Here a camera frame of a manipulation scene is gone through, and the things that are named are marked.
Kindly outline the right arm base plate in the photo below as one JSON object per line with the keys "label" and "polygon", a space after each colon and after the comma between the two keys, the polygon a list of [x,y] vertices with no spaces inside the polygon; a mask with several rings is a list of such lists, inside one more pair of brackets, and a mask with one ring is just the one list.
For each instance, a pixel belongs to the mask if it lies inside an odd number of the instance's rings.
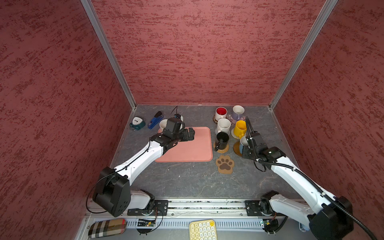
{"label": "right arm base plate", "polygon": [[248,217],[263,217],[270,219],[273,217],[285,217],[285,215],[273,211],[268,200],[246,200],[245,209]]}

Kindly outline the pink flower coaster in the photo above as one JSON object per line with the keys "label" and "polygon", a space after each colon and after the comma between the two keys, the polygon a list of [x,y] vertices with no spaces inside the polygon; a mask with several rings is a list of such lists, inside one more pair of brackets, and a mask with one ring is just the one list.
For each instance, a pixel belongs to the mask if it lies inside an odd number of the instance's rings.
{"label": "pink flower coaster", "polygon": [[237,120],[237,119],[234,119],[234,118],[232,117],[231,114],[228,114],[228,115],[227,115],[227,119],[231,122],[231,125],[232,125],[232,126],[235,126],[236,123],[237,123],[237,121],[245,121],[245,120],[246,120],[246,117],[245,117],[245,116],[242,116],[239,120]]}

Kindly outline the yellow mug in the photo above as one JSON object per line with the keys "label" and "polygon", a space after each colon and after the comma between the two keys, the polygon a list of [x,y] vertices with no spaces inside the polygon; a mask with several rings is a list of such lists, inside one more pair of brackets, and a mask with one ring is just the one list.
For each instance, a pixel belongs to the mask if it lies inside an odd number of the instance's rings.
{"label": "yellow mug", "polygon": [[235,124],[235,128],[232,130],[233,137],[236,139],[241,139],[246,135],[247,125],[245,121],[239,120]]}

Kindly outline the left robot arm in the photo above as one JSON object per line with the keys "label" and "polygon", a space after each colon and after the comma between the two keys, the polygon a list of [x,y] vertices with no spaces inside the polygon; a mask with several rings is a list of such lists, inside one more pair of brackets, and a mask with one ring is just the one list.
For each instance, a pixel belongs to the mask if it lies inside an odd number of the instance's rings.
{"label": "left robot arm", "polygon": [[104,168],[95,184],[92,200],[113,217],[126,210],[140,210],[150,215],[155,211],[155,197],[144,191],[132,191],[135,179],[155,160],[179,142],[195,139],[195,130],[186,128],[179,118],[170,118],[161,133],[149,138],[148,143],[129,160],[114,167]]}

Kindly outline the lavender mug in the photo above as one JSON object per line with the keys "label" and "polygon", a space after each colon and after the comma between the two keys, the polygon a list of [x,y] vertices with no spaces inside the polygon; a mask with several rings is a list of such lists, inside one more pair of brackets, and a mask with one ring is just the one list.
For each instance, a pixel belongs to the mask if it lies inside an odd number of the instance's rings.
{"label": "lavender mug", "polygon": [[232,117],[234,120],[238,121],[243,117],[243,114],[245,112],[245,108],[240,105],[233,106],[233,114]]}

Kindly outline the large round wooden coaster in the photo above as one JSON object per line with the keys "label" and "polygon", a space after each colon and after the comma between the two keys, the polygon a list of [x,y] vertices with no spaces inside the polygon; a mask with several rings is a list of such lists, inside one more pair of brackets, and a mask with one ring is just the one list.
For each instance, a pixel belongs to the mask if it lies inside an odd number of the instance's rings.
{"label": "large round wooden coaster", "polygon": [[234,150],[234,153],[237,155],[237,156],[239,156],[239,157],[242,157],[242,153],[241,153],[241,151],[240,151],[240,142],[239,141],[237,141],[235,144],[234,144],[234,146],[233,146],[233,150]]}

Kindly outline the pink serving tray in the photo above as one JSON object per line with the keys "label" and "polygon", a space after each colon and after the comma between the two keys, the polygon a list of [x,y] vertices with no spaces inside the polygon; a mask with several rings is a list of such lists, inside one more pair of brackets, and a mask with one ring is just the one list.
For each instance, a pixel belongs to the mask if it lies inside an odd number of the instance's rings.
{"label": "pink serving tray", "polygon": [[157,163],[189,163],[209,162],[213,159],[211,130],[208,127],[193,127],[193,141],[179,142],[163,156],[156,159]]}

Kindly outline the brown paw print coaster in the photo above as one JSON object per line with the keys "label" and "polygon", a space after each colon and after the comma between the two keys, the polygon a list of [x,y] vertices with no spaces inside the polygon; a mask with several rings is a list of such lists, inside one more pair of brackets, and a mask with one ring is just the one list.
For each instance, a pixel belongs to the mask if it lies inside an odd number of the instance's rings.
{"label": "brown paw print coaster", "polygon": [[219,158],[216,159],[216,166],[218,167],[219,173],[230,175],[233,173],[235,162],[228,155],[220,155]]}

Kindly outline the white speckled blue mug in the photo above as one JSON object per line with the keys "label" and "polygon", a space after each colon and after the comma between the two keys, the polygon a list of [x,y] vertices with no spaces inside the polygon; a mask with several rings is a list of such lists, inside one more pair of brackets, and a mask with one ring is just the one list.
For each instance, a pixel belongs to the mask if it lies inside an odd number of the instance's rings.
{"label": "white speckled blue mug", "polygon": [[243,136],[241,139],[240,139],[240,145],[239,145],[239,151],[240,151],[240,154],[242,155],[243,154],[243,150],[244,149],[248,149],[249,148],[249,144],[248,144],[248,141],[247,141],[247,137],[246,136]]}

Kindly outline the black mug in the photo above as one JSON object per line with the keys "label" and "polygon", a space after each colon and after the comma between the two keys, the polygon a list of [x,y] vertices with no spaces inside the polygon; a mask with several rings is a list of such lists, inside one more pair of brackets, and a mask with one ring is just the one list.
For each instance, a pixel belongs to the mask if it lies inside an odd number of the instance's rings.
{"label": "black mug", "polygon": [[216,152],[225,150],[228,146],[228,142],[229,142],[229,135],[225,132],[219,132],[216,135],[214,150]]}

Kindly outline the woven rattan coaster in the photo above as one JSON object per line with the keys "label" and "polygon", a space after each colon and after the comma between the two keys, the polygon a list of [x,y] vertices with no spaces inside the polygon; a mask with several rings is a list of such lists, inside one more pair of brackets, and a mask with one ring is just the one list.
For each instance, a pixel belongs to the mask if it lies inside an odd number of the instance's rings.
{"label": "woven rattan coaster", "polygon": [[220,153],[220,154],[226,153],[229,150],[229,148],[230,148],[229,144],[227,144],[226,147],[223,150],[217,149],[217,146],[215,144],[213,144],[214,151],[217,152],[217,153]]}

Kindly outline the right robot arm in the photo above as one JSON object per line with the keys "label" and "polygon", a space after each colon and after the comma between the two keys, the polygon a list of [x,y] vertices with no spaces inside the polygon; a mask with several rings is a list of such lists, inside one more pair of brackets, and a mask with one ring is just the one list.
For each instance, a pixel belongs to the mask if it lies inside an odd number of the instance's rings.
{"label": "right robot arm", "polygon": [[354,230],[355,224],[372,240],[376,239],[374,233],[353,216],[353,206],[348,199],[338,198],[320,187],[279,148],[268,148],[258,132],[246,134],[246,140],[248,144],[243,147],[243,157],[279,175],[306,202],[300,204],[277,191],[270,191],[259,202],[259,210],[263,215],[283,214],[310,230],[318,240],[341,240]]}

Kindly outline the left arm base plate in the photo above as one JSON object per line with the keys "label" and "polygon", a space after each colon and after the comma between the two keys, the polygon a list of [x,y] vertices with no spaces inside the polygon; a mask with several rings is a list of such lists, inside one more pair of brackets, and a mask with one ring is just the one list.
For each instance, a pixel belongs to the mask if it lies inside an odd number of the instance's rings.
{"label": "left arm base plate", "polygon": [[144,209],[130,209],[127,211],[127,215],[155,217],[160,214],[160,216],[166,216],[168,205],[169,201],[167,200],[150,200],[149,204]]}

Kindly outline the white mug red inside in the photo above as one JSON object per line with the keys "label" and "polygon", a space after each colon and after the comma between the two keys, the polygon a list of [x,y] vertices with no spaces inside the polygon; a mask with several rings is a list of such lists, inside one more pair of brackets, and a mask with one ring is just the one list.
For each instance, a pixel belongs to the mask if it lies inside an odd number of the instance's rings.
{"label": "white mug red inside", "polygon": [[225,119],[227,117],[228,110],[225,107],[218,107],[215,111],[215,121],[218,122],[220,119]]}

